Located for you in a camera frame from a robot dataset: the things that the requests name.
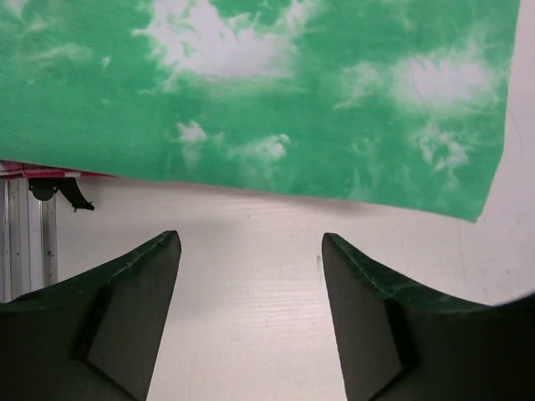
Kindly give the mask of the green tie-dye trousers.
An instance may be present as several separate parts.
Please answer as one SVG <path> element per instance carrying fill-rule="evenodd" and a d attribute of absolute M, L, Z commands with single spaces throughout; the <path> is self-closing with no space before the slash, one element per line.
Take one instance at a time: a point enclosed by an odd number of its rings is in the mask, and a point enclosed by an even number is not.
<path fill-rule="evenodd" d="M 474 221 L 517 1 L 4 1 L 1 156 Z"/>

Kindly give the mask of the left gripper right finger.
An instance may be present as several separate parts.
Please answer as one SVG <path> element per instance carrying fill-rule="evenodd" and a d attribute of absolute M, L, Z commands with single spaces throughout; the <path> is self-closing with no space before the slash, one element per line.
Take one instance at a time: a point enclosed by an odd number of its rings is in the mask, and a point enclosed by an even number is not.
<path fill-rule="evenodd" d="M 322 240 L 350 400 L 531 400 L 534 297 L 497 306 L 427 287 L 344 238 Z"/>

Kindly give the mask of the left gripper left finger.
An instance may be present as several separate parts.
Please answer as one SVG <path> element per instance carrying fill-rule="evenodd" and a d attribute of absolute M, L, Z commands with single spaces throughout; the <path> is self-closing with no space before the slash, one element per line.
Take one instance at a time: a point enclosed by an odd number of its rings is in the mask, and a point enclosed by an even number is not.
<path fill-rule="evenodd" d="M 165 231 L 3 303 L 2 399 L 146 399 L 180 259 L 179 235 Z"/>

